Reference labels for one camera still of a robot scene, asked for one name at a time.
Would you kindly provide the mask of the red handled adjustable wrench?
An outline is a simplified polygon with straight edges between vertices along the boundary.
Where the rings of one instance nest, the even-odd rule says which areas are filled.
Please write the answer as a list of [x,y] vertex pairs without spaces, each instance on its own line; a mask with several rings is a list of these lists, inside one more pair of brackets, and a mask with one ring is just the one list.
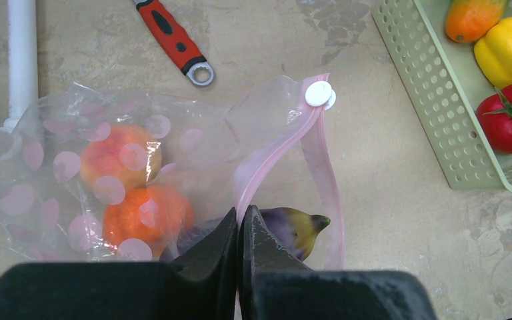
[[186,30],[158,0],[134,0],[152,36],[184,76],[196,86],[210,85],[215,73]]

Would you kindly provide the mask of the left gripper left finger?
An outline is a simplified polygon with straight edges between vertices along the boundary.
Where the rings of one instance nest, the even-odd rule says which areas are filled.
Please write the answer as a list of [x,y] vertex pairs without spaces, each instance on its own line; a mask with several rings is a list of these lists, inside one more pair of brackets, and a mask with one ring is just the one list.
[[169,263],[24,263],[0,277],[0,319],[232,319],[237,221],[230,210]]

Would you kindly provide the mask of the white pvc pipe frame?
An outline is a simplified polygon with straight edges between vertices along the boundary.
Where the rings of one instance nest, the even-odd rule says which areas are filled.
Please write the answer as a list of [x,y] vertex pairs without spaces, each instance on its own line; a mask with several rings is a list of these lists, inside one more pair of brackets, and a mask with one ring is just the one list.
[[8,118],[0,127],[0,158],[19,145],[13,134],[30,104],[39,97],[37,6],[35,0],[7,2]]

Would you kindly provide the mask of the yellow lemon toy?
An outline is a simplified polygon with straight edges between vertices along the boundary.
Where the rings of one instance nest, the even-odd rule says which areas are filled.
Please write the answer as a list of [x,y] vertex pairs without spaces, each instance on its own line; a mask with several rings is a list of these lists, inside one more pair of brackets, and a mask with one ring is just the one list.
[[512,17],[502,19],[474,46],[476,62],[488,81],[502,89],[512,85]]

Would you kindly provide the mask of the clear zip top bag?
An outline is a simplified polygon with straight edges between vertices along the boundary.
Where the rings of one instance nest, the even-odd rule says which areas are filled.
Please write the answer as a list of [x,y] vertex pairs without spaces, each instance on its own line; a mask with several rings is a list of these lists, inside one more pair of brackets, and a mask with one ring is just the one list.
[[166,185],[186,196],[194,222],[240,224],[250,205],[292,207],[324,215],[303,262],[344,265],[344,214],[325,138],[325,114],[336,93],[327,73],[296,81],[276,76],[230,107],[145,91],[99,91],[75,83],[30,105],[13,131],[19,145],[0,158],[0,224],[12,251],[36,261],[159,259],[141,240],[112,251],[103,214],[127,192],[111,176],[88,187],[81,153],[108,137],[112,125],[140,126],[161,143],[162,165],[143,187]]

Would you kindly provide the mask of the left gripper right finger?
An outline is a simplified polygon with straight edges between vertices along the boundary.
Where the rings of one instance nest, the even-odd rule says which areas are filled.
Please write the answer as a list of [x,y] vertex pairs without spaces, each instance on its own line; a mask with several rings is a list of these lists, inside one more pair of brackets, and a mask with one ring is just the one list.
[[279,243],[250,205],[238,238],[244,319],[436,319],[421,282],[403,271],[314,271]]

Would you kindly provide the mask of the purple eggplant toy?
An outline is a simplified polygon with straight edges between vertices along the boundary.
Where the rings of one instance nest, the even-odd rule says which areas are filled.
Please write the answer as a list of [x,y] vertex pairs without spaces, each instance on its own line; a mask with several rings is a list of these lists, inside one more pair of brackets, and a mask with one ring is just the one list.
[[[331,223],[330,218],[324,215],[310,215],[290,207],[262,209],[260,214],[268,230],[300,261],[308,258],[318,234]],[[182,230],[176,244],[168,245],[159,260],[174,260],[208,236],[220,222],[220,218],[211,219]]]

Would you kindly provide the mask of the orange pumpkin toy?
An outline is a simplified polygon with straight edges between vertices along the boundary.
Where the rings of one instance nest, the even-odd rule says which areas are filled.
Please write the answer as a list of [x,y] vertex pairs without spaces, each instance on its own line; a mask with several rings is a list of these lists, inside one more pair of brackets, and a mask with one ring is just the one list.
[[186,196],[166,185],[150,185],[127,192],[124,200],[107,206],[103,214],[103,240],[112,250],[128,239],[146,243],[154,255],[192,228],[194,211]]

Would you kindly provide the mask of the green perforated basket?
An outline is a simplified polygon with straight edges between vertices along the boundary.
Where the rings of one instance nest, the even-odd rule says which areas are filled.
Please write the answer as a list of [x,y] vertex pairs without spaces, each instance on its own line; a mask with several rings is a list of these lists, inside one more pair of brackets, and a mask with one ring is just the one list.
[[452,189],[512,192],[512,155],[490,147],[475,116],[493,86],[468,44],[445,33],[448,1],[376,1],[371,14]]

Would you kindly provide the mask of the orange green mango toy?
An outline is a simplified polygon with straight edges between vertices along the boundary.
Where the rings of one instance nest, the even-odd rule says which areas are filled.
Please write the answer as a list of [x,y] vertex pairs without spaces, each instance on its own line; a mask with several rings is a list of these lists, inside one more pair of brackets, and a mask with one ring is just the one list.
[[502,18],[506,0],[454,0],[445,18],[445,33],[457,43],[482,38]]

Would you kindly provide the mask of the pink peach toy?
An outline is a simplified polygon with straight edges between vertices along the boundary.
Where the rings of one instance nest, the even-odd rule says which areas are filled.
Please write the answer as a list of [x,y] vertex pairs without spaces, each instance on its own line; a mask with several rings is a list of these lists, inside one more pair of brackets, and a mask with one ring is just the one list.
[[126,189],[134,189],[154,179],[161,165],[161,143],[148,130],[118,124],[111,126],[106,139],[90,142],[84,148],[80,174],[88,187],[100,177],[111,176]]

